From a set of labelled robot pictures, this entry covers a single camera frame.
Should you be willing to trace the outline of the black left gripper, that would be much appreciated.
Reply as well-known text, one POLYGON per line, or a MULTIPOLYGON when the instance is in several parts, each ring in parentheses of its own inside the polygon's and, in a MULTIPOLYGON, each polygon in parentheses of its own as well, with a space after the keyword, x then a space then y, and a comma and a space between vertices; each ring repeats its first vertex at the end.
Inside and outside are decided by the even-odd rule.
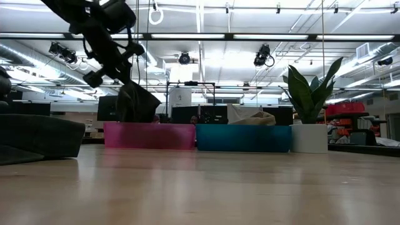
POLYGON ((92 88, 97 88, 103 83, 103 76, 118 79, 123 84, 131 82, 132 64, 129 58, 133 55, 140 56, 144 48, 132 40, 128 33, 128 44, 122 46, 112 39, 107 29, 95 20, 89 19, 82 25, 84 46, 90 45, 91 50, 85 53, 89 59, 95 59, 102 68, 96 72, 91 71, 83 76, 84 81, 92 88))

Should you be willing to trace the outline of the dark green cap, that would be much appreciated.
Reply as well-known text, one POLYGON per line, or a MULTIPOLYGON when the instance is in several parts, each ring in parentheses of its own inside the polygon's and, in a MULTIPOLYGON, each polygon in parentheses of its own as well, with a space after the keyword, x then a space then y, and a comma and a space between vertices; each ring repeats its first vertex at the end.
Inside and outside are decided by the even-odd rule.
POLYGON ((116 113, 120 122, 151 123, 160 100, 133 81, 124 84, 117 95, 116 113))
POLYGON ((76 158, 85 129, 56 117, 0 114, 0 166, 76 158))

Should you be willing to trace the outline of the black computer monitor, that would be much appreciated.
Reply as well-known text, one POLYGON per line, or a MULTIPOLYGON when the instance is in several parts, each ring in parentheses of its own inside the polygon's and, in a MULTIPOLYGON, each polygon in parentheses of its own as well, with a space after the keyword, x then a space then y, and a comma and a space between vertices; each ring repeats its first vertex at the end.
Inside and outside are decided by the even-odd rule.
POLYGON ((116 100, 117 96, 102 96, 99 98, 97 109, 98 121, 118 121, 116 100))

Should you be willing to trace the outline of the white pillar with sign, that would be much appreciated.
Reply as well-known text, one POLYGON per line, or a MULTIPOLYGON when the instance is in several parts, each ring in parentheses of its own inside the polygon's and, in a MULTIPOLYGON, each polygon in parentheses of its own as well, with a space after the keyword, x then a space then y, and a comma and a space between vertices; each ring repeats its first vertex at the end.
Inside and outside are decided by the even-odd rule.
POLYGON ((191 106, 192 91, 188 88, 176 88, 169 93, 169 105, 175 107, 191 106))

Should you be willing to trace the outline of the pink plastic bin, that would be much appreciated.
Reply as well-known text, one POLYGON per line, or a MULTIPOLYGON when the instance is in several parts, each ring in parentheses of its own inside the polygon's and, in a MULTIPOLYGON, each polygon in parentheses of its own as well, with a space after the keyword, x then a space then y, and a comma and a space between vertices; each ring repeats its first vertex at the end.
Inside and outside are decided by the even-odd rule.
POLYGON ((105 122, 107 148, 194 149, 196 130, 190 124, 105 122))

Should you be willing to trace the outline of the black metal stand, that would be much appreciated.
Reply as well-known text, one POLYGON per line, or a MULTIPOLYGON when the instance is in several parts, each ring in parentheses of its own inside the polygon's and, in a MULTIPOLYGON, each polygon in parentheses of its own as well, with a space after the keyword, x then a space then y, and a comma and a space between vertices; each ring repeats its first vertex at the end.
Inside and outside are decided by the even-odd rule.
POLYGON ((212 93, 212 98, 213 98, 213 102, 212 105, 215 106, 216 105, 216 84, 214 82, 197 82, 197 81, 184 81, 184 82, 170 82, 168 81, 166 83, 166 91, 165 91, 165 98, 166 98, 166 102, 165 102, 165 114, 167 116, 171 117, 171 113, 172 113, 172 108, 169 105, 169 93, 176 88, 188 88, 188 89, 200 89, 200 90, 208 90, 210 93, 212 93))

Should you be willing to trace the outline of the black office partition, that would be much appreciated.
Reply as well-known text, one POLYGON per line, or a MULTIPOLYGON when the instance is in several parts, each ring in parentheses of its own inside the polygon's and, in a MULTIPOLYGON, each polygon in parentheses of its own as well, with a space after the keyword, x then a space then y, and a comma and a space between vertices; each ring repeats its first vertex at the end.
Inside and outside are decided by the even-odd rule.
POLYGON ((172 108, 172 122, 176 124, 191 124, 192 116, 198 118, 197 124, 227 124, 226 106, 188 106, 172 108))
POLYGON ((291 107, 264 107, 262 110, 275 117, 277 126, 293 124, 293 109, 291 107))
POLYGON ((29 115, 50 115, 50 104, 23 103, 23 102, 2 102, 0 101, 0 114, 29 114, 29 115))

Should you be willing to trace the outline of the beige cloth in bin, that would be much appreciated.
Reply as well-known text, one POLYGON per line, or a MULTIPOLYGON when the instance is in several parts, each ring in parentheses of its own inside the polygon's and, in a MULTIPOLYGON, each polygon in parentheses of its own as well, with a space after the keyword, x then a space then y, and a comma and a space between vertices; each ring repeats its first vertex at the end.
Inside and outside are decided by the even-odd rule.
POLYGON ((250 118, 259 112, 258 107, 236 106, 233 104, 227 105, 227 120, 229 124, 238 122, 243 119, 250 118))

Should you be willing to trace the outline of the blue plastic bin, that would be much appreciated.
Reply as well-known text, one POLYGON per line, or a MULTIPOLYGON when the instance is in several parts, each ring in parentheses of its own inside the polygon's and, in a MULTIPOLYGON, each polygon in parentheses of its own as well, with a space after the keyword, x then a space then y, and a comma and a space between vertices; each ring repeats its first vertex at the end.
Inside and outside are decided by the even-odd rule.
POLYGON ((196 141, 199 151, 287 153, 291 148, 289 126, 198 124, 196 141))

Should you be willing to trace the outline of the overhead light bar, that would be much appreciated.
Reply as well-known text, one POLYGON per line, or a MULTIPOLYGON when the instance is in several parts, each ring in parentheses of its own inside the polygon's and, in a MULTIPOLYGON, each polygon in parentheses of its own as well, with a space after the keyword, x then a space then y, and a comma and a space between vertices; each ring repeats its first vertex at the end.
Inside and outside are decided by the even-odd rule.
MULTIPOLYGON (((82 34, 0 32, 0 39, 78 40, 82 34)), ((133 34, 140 41, 262 41, 262 42, 344 42, 344 43, 400 43, 400 34, 258 34, 258 33, 143 33, 133 34)))

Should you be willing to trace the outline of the green snake plant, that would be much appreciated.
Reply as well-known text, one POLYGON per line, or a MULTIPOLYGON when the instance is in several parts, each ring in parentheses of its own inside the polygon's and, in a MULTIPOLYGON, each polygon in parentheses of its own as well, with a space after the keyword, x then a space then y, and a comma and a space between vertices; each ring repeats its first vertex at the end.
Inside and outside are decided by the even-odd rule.
POLYGON ((332 63, 322 82, 319 82, 318 77, 314 77, 311 84, 294 66, 288 66, 288 74, 283 76, 287 89, 280 88, 288 96, 303 124, 316 123, 326 99, 333 92, 334 75, 339 71, 342 60, 343 57, 340 57, 332 63))

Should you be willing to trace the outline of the white plant pot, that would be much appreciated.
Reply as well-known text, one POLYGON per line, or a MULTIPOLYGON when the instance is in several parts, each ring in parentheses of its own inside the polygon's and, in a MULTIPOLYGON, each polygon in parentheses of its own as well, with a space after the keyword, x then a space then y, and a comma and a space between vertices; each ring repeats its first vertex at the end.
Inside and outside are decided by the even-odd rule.
POLYGON ((325 124, 293 124, 293 153, 326 154, 328 152, 328 127, 325 124))

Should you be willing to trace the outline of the shelf with red bins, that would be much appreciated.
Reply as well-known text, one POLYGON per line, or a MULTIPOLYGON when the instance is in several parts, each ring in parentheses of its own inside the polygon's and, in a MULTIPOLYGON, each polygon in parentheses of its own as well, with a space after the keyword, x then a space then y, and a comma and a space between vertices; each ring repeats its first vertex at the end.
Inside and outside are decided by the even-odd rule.
POLYGON ((332 125, 337 129, 336 134, 349 137, 352 132, 367 129, 376 137, 381 136, 381 121, 379 117, 370 116, 361 102, 344 102, 330 104, 317 118, 317 124, 332 125))

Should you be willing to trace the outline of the black office chair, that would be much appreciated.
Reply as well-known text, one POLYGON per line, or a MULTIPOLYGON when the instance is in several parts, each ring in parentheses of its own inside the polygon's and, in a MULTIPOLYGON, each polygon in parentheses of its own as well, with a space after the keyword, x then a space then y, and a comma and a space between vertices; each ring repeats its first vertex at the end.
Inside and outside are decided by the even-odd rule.
POLYGON ((375 133, 368 129, 354 130, 349 137, 350 143, 358 146, 376 146, 375 133))

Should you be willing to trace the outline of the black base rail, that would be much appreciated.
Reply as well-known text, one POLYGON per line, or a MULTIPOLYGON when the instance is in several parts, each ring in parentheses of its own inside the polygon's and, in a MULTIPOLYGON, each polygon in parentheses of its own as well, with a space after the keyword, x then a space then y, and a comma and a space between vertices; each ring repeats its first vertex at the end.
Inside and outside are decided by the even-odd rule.
POLYGON ((400 158, 400 147, 328 144, 328 150, 345 153, 371 154, 377 156, 390 156, 400 158))

